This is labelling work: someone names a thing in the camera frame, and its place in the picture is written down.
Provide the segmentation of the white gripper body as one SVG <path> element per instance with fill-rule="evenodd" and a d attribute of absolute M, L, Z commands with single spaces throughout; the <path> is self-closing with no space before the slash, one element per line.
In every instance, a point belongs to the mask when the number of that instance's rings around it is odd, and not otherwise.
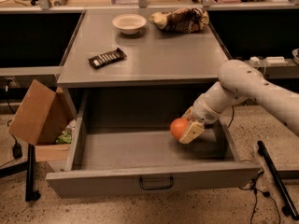
<path fill-rule="evenodd" d="M 216 96 L 202 93 L 192 105 L 192 116 L 194 119 L 212 124 L 219 119 L 224 105 Z"/>

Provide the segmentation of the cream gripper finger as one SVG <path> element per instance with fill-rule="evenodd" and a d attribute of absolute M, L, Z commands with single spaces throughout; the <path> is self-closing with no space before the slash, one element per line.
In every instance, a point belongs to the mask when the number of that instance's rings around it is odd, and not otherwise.
<path fill-rule="evenodd" d="M 191 106 L 183 114 L 183 118 L 185 118 L 185 119 L 192 119 L 192 107 Z"/>
<path fill-rule="evenodd" d="M 187 128 L 179 138 L 181 144 L 187 145 L 203 133 L 205 126 L 199 121 L 189 121 Z"/>

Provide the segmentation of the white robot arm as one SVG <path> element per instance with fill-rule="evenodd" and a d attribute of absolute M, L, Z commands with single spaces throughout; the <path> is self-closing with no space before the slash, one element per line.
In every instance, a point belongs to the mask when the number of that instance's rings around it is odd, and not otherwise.
<path fill-rule="evenodd" d="M 201 135 L 206 125 L 215 123 L 229 106 L 251 99 L 299 135 L 299 94 L 267 81 L 254 67 L 239 60 L 225 62 L 218 72 L 218 81 L 202 93 L 187 109 L 188 121 L 178 140 L 189 144 Z"/>

